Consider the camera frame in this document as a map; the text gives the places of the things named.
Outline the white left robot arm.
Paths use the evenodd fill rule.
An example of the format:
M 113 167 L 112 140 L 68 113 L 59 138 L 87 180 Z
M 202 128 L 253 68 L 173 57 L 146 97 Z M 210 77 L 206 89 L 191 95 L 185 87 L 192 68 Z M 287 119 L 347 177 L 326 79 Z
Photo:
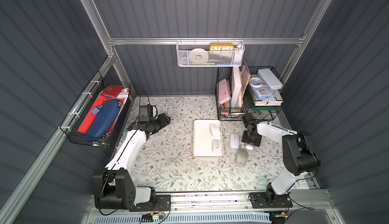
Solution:
M 145 122 L 130 124 L 126 138 L 113 159 L 93 175 L 94 201 L 97 209 L 151 210 L 157 204 L 153 187 L 136 187 L 130 173 L 139 151 L 151 135 L 171 123 L 171 117 L 161 113 Z

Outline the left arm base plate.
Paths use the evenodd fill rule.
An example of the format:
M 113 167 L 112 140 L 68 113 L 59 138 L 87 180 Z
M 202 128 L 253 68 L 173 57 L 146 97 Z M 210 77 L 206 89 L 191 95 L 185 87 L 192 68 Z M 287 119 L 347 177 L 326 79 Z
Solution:
M 169 212 L 171 210 L 171 195 L 156 195 L 147 203 L 134 205 L 130 212 Z

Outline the white mouse with logo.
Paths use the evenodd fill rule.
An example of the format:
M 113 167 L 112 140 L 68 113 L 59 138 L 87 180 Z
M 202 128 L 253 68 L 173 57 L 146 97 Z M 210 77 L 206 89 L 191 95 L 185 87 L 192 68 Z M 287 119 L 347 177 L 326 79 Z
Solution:
M 213 154 L 219 155 L 222 152 L 223 144 L 221 140 L 219 139 L 214 139 L 212 141 L 212 152 Z

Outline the silver grey mouse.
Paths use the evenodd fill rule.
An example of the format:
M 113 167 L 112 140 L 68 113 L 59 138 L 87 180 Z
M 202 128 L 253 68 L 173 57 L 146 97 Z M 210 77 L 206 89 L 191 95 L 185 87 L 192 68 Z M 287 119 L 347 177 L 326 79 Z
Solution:
M 249 144 L 249 143 L 245 144 L 245 149 L 248 151 L 252 151 L 252 150 L 254 150 L 254 148 L 255 148 L 255 146 L 252 144 Z

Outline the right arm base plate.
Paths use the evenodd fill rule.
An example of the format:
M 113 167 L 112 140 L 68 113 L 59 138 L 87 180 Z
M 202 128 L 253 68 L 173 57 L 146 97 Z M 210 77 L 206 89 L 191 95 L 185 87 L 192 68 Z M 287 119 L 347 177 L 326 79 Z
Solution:
M 293 204 L 289 195 L 274 195 L 265 192 L 253 192 L 248 196 L 254 209 L 260 208 L 292 208 Z

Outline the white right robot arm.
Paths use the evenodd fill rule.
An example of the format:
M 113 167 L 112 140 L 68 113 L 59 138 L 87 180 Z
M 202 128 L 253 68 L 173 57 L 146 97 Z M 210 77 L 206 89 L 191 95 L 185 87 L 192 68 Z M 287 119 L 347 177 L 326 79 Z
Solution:
M 265 202 L 269 206 L 287 203 L 289 190 L 305 175 L 318 170 L 321 160 L 313 146 L 312 136 L 307 132 L 297 132 L 276 126 L 273 123 L 243 118 L 246 128 L 244 143 L 259 146 L 262 137 L 267 137 L 282 145 L 284 167 L 279 175 L 266 187 Z

